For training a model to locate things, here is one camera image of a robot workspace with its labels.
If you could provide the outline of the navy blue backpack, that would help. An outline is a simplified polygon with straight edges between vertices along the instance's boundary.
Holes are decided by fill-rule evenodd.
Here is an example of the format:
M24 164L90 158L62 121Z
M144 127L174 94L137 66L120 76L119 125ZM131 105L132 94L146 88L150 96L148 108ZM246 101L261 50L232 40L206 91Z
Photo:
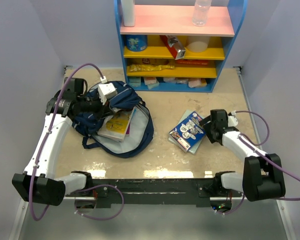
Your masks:
M82 146L85 149L100 147L113 156L123 159L132 158L143 151L152 141L153 121L146 103L131 86L123 81L111 81L111 83L115 86L117 95L107 101L110 108L109 116L113 116L119 111L131 111L135 108L135 113L130 121L129 136L125 136L122 142L99 136L97 132L109 116L96 119L90 113L81 113L72 121L72 127L83 135Z

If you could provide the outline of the yellow cover book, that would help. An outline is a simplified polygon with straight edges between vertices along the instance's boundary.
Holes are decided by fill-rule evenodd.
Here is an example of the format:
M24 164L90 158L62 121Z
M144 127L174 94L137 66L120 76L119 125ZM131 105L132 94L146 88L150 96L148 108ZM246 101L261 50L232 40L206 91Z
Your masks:
M113 116L107 117L102 127L97 131L97 135L116 142L122 142L135 111L136 108L134 107L131 111L118 111Z

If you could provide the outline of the purple Treehouse book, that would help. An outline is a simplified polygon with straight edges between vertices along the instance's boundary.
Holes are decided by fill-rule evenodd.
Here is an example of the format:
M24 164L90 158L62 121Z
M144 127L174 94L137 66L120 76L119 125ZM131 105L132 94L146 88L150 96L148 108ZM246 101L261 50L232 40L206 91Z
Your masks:
M129 122L128 125L127 125L126 131L125 131L126 136L130 135L130 125L131 125L131 122Z

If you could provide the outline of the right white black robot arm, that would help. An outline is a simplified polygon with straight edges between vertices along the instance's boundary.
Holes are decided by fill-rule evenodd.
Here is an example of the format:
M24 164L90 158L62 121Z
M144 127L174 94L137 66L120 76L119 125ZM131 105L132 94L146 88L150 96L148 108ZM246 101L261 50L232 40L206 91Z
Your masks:
M218 143L234 153L243 161L243 174L223 171L215 174L211 189L220 197L230 190L243 193L251 201L277 199L284 197L286 186L281 167L281 159L268 154L243 138L241 132L230 123L230 117L224 109L213 109L210 115L199 122L209 141Z

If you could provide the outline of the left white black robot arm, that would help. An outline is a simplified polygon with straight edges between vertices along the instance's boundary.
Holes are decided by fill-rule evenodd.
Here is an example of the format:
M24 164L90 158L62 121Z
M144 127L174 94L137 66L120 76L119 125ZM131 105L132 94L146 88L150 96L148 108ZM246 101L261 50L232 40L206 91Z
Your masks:
M91 174L73 171L56 178L57 160L74 118L81 113L100 113L101 100L88 98L88 83L83 78L71 78L63 92L48 101L43 130L35 152L23 173L16 173L12 185L26 202L58 206L64 196L78 192L89 196L94 190Z

